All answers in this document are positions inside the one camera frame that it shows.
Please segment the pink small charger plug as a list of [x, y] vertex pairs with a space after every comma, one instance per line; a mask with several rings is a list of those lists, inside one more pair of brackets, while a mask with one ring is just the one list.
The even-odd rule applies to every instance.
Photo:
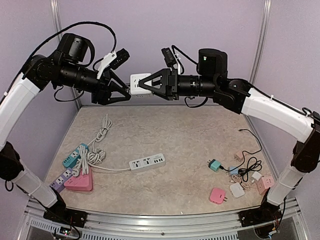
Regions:
[[247, 153], [245, 151], [240, 150], [233, 155], [233, 158], [235, 161], [243, 162], [245, 161], [246, 155]]

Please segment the teal charger plug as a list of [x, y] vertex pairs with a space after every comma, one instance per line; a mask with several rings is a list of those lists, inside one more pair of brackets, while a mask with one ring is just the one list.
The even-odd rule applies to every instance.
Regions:
[[221, 163], [216, 159], [208, 160], [207, 165], [214, 172], [217, 172], [219, 169], [221, 169]]

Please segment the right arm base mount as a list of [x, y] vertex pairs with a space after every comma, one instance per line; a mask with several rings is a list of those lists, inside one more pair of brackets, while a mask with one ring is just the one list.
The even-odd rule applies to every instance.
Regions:
[[282, 212], [280, 211], [279, 206], [267, 202], [259, 207], [240, 211], [238, 216], [241, 226], [244, 228], [280, 219], [282, 217]]

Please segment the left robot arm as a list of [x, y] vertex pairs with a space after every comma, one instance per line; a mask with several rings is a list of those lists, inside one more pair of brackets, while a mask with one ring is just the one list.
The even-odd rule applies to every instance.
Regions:
[[79, 92], [91, 93], [92, 103], [102, 106], [131, 98], [128, 87], [114, 72], [129, 59], [129, 52], [124, 48], [112, 50], [94, 71], [82, 63], [87, 51], [93, 61], [95, 48], [89, 39], [73, 33], [64, 34], [50, 56], [32, 54], [29, 57], [0, 102], [1, 179], [12, 182], [38, 200], [61, 223], [70, 218], [64, 201], [56, 190], [45, 185], [21, 162], [7, 139], [27, 106], [48, 84], [53, 88], [68, 86]]

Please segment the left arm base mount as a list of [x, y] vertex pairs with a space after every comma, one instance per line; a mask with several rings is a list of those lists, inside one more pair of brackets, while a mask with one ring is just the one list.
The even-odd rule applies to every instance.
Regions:
[[87, 217], [87, 212], [70, 208], [49, 208], [43, 214], [43, 218], [46, 220], [79, 228], [85, 226]]

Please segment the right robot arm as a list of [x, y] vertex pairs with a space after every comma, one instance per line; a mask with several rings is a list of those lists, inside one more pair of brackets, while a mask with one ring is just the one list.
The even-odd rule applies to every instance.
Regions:
[[299, 110], [253, 86], [247, 80], [228, 78], [228, 55], [220, 50], [202, 48], [198, 51], [197, 75], [181, 75], [174, 67], [176, 58], [169, 48], [162, 54], [167, 67], [140, 80], [139, 87], [168, 100], [180, 97], [212, 99], [236, 114], [260, 119], [296, 139], [289, 166], [276, 183], [267, 190], [256, 218], [266, 222], [303, 176], [314, 171], [320, 158], [320, 115], [307, 108]]

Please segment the white power strip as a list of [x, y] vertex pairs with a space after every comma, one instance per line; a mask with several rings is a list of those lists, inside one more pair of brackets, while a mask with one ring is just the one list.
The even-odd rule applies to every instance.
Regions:
[[166, 164], [166, 159], [162, 153], [139, 158], [129, 162], [132, 173], [143, 172], [154, 168], [162, 167]]

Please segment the teal power strip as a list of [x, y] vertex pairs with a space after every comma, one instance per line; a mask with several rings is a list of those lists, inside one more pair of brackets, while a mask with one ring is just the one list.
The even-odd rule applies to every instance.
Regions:
[[85, 147], [86, 150], [88, 150], [88, 146], [85, 143], [81, 143], [71, 154], [68, 155], [68, 157], [65, 158], [65, 160], [62, 162], [62, 165], [67, 169], [71, 168], [73, 169], [76, 165], [78, 159], [80, 158], [80, 146]]

